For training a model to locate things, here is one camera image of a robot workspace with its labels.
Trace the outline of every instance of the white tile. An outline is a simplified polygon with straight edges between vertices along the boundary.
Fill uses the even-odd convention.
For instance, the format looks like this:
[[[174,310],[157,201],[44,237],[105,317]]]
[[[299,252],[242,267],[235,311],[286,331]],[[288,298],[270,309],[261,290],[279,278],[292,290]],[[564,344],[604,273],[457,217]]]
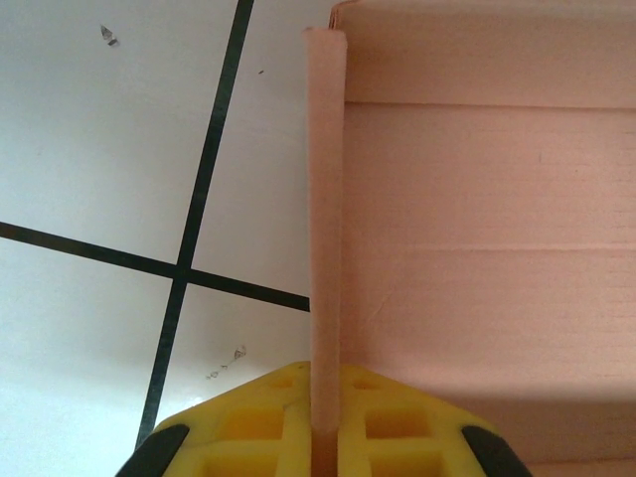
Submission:
[[[326,26],[333,3],[254,3],[196,268],[308,294],[301,33]]]
[[[3,2],[0,221],[175,261],[236,3]]]
[[[157,422],[308,359],[308,313],[188,285]]]
[[[4,239],[0,267],[0,474],[114,475],[170,280]]]

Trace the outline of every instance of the white floor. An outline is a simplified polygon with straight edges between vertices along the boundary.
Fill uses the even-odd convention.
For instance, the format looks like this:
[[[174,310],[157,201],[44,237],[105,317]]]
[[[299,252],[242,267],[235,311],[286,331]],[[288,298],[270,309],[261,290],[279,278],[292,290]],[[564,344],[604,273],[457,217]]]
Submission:
[[[308,294],[301,32],[332,3],[255,2],[194,268]],[[0,222],[175,263],[235,7],[5,2]],[[112,476],[170,279],[3,238],[0,270],[0,474]],[[159,419],[308,353],[306,313],[189,285]]]

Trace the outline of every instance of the black rubber pad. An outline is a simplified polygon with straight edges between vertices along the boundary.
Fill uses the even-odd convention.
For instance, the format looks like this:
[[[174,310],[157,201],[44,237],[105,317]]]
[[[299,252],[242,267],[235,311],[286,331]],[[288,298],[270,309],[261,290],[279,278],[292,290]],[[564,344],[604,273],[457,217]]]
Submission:
[[[188,432],[187,425],[175,424],[150,434],[115,477],[161,477]]]
[[[508,442],[499,435],[477,425],[466,425],[461,432],[488,477],[532,477]]]

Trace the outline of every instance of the floor tile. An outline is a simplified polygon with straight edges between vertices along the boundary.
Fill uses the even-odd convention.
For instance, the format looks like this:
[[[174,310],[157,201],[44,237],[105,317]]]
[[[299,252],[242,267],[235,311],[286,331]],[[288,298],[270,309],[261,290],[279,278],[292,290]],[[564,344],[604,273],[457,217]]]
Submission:
[[[308,313],[189,285],[157,422],[308,359]]]
[[[255,2],[195,267],[309,292],[302,31],[333,1]]]
[[[170,280],[3,239],[0,266],[0,473],[111,477],[134,448]]]
[[[175,261],[235,7],[5,2],[0,221]]]

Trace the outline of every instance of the black grout line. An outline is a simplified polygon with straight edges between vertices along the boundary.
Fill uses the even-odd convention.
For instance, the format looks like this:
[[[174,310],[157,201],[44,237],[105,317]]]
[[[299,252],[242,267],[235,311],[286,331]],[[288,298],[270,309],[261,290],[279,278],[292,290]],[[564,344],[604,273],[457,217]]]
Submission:
[[[179,315],[188,283],[187,276],[192,267],[195,247],[197,246],[197,239],[199,238],[201,221],[203,220],[210,184],[212,183],[212,174],[217,162],[219,147],[221,146],[223,129],[226,124],[226,118],[228,117],[228,108],[230,107],[230,99],[237,78],[240,54],[247,33],[247,25],[251,15],[253,1],[254,0],[238,0],[237,2],[237,9],[228,39],[228,47],[226,48],[226,55],[221,68],[221,77],[219,78],[219,84],[217,86],[217,94],[212,107],[208,133],[201,153],[197,180],[195,181],[195,187],[192,192],[188,218],[179,248],[176,276],[170,288],[170,296],[168,298],[166,314],[161,329],[161,337],[159,339],[159,345],[157,346],[157,354],[152,367],[152,374],[150,375],[146,402],[143,406],[139,433],[137,434],[137,446],[149,435],[157,420],[159,401],[161,400],[163,386],[166,381],[172,345],[177,332]]]
[[[53,234],[47,234],[46,232],[34,231],[33,229],[14,226],[4,222],[0,222],[0,238],[41,246],[71,255],[83,256],[84,258],[123,266],[125,268],[132,268],[133,270],[144,271],[167,278],[172,278],[177,269],[172,263],[154,258],[135,255],[134,253],[115,250],[93,243],[86,243],[85,241],[73,240],[72,238],[55,236]]]
[[[255,285],[226,276],[214,275],[213,273],[200,270],[190,270],[188,273],[188,282],[233,295],[273,303],[274,305],[285,306],[300,311],[309,311],[309,298],[306,296]]]

